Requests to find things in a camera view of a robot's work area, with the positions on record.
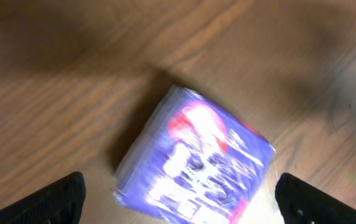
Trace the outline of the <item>purple Carefree liner pack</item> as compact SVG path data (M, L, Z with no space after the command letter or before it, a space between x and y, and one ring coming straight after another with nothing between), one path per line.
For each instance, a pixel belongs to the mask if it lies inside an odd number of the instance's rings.
M114 195L171 223L238 223L274 154L219 105L173 86L121 161Z

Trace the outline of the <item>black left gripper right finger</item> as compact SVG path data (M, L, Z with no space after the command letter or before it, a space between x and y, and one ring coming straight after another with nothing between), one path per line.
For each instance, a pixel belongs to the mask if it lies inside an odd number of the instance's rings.
M356 224L356 209L290 173L283 173L275 199L285 224Z

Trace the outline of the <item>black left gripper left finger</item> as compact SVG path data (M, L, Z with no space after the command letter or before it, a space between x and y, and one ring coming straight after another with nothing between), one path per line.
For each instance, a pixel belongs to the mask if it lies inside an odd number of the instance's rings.
M86 197L81 172L71 174L0 210L0 224L79 224Z

